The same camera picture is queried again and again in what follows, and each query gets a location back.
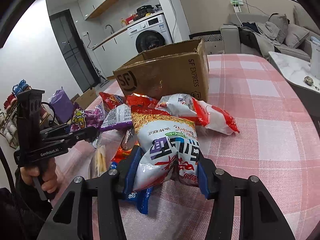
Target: small cardboard box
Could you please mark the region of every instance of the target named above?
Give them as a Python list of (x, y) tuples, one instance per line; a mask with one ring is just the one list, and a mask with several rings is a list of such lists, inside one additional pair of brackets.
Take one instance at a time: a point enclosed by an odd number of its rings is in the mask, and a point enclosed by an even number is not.
[(92, 88), (84, 92), (79, 98), (76, 99), (75, 102), (78, 103), (83, 110), (85, 110), (97, 97), (98, 96), (95, 88)]
[(201, 40), (183, 41), (147, 50), (113, 71), (123, 94), (152, 98), (176, 93), (207, 101), (209, 65)]

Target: sofa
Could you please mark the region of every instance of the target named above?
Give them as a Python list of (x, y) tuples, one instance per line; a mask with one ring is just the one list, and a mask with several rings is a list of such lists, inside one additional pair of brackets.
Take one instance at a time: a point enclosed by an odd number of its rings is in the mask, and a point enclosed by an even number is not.
[[(269, 16), (266, 15), (258, 15), (252, 13), (238, 13), (238, 17), (236, 14), (229, 14), (227, 23), (220, 27), (224, 53), (226, 54), (253, 54), (257, 56), (262, 56), (261, 53), (254, 49), (254, 46), (247, 46), (241, 41), (244, 40), (243, 34), (240, 32), (239, 36), (239, 28), (236, 25), (240, 25), (239, 20), (244, 22), (257, 22), (257, 23), (265, 23), (269, 20)], [(289, 48), (284, 43), (278, 47), (279, 51), (283, 54), (290, 55), (293, 57), (297, 57), (306, 61), (310, 61), (312, 56), (311, 49), (311, 41), (310, 37), (314, 36), (317, 39), (320, 39), (320, 30), (312, 20), (312, 18), (308, 15), (308, 13), (301, 6), (294, 6), (293, 8), (293, 17), (294, 24), (306, 28), (309, 31), (309, 35), (306, 40), (296, 49)]]

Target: table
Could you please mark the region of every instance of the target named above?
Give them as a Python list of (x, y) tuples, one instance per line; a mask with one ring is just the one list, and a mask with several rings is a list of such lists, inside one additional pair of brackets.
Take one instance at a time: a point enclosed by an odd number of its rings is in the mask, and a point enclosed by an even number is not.
[[(296, 92), (303, 105), (307, 109), (312, 118), (320, 118), (320, 80), (310, 73), (310, 62), (284, 55), (277, 52), (269, 52), (269, 62), (290, 84)], [(304, 82), (304, 78), (309, 76), (313, 79), (314, 86), (308, 86)]]
[[(320, 139), (310, 116), (265, 59), (226, 54), (210, 55), (208, 60), (208, 103), (234, 116), (240, 133), (227, 136), (197, 128), (202, 153), (232, 176), (257, 175), (284, 213), (296, 239), (305, 240), (320, 220)], [(122, 94), (116, 82), (106, 91)], [(100, 101), (98, 97), (89, 108)], [(113, 148), (121, 135), (114, 131), (105, 138), (110, 142), (108, 148)], [(78, 142), (68, 154), (56, 158), (63, 184), (53, 204), (76, 175), (88, 177), (92, 149), (88, 145), (84, 149), (85, 143)], [(204, 239), (212, 206), (213, 201), (206, 200), (198, 188), (174, 181), (155, 187), (148, 215), (120, 202), (128, 240)], [(97, 237), (95, 216), (93, 223)], [(232, 239), (238, 239), (239, 224), (240, 198), (236, 197)]]

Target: blue snack bag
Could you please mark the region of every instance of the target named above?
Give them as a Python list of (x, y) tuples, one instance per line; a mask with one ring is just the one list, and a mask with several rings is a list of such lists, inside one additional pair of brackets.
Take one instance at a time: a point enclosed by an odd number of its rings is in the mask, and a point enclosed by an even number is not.
[[(116, 169), (117, 165), (118, 163), (112, 162), (109, 170)], [(148, 215), (148, 201), (152, 190), (153, 187), (149, 187), (139, 192), (132, 192), (126, 197), (126, 201), (135, 203), (138, 211), (141, 214)]]

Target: wall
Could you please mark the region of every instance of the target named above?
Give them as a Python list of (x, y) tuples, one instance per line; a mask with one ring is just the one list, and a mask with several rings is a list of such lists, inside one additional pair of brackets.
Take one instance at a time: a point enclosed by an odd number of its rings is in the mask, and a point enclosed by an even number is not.
[(159, 4), (159, 0), (119, 0), (99, 17), (97, 17), (101, 23), (103, 30), (105, 31), (106, 37), (111, 34), (111, 28), (105, 26), (107, 24), (112, 25), (114, 31), (118, 31), (122, 28), (121, 18), (126, 19), (131, 14), (137, 13), (137, 8), (143, 5), (152, 5), (153, 7), (156, 4)]
[[(90, 19), (90, 20), (84, 20), (83, 15), (81, 13), (80, 7), (78, 2), (73, 2), (73, 3), (68, 3), (68, 4), (64, 4), (62, 6), (53, 8), (53, 9), (49, 9), (49, 15), (64, 11), (64, 10), (70, 10), (72, 19), (75, 23), (76, 29), (78, 31), (78, 34), (80, 36), (80, 38), (82, 39), (83, 43), (84, 43), (84, 47), (86, 48), (89, 57), (91, 59), (91, 61), (93, 62), (93, 65), (98, 68), (100, 71), (102, 71), (102, 76), (106, 76), (105, 73), (103, 72), (103, 70), (101, 69), (101, 66), (94, 54), (94, 52), (92, 51), (92, 49), (89, 49), (91, 47), (93, 47), (94, 44), (102, 41), (104, 38), (107, 37), (107, 35), (105, 34), (105, 32), (103, 31), (103, 27), (100, 24), (99, 19)], [(82, 33), (83, 32), (89, 32), (89, 37), (88, 35), (83, 36)]]
[(174, 42), (189, 40), (190, 30), (180, 0), (159, 0)]
[[(70, 98), (77, 93), (82, 94), (57, 44), (45, 0), (36, 0), (18, 21), (0, 49), (0, 62), (0, 102), (7, 99), (12, 86), (22, 79), (34, 89), (45, 90), (44, 101), (61, 86)], [(14, 150), (0, 137), (0, 146), (14, 173)], [(7, 186), (7, 178), (0, 165), (0, 187)]]
[[(219, 30), (220, 26), (227, 24), (228, 15), (234, 14), (230, 0), (180, 0), (190, 33), (208, 32)], [(293, 22), (293, 7), (298, 3), (292, 0), (243, 0), (253, 5), (268, 15), (272, 13), (286, 14)], [(263, 13), (250, 5), (241, 5), (242, 14)]]

